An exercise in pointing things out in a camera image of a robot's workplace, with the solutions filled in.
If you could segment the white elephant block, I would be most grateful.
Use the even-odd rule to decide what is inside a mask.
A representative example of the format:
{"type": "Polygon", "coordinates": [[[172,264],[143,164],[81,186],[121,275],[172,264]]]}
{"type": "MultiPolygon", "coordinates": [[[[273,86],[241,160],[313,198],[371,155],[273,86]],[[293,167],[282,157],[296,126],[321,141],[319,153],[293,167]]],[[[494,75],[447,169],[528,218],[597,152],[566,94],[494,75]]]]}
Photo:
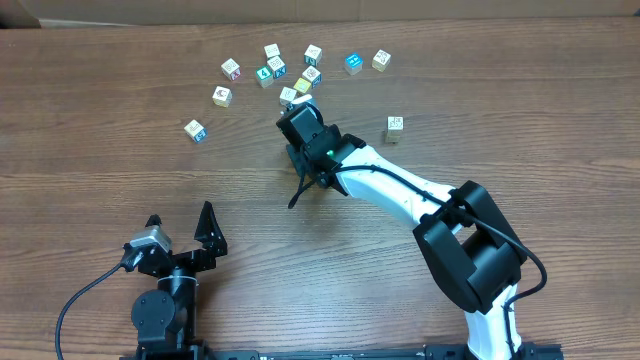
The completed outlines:
{"type": "Polygon", "coordinates": [[[400,116],[389,116],[387,118],[387,132],[401,133],[404,129],[404,119],[400,116]]]}

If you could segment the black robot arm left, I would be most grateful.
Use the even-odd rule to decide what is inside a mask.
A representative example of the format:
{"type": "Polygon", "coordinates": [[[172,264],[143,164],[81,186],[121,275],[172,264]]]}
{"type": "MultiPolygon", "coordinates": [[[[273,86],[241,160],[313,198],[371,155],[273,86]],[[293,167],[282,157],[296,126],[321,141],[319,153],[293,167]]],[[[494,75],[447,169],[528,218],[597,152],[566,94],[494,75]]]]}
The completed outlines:
{"type": "Polygon", "coordinates": [[[207,343],[196,338],[197,274],[215,269],[216,259],[225,256],[228,247],[209,201],[202,207],[194,240],[200,248],[174,253],[160,217],[152,215],[144,230],[125,245],[124,268],[157,279],[157,287],[142,293],[132,305],[136,359],[214,357],[207,343]]]}

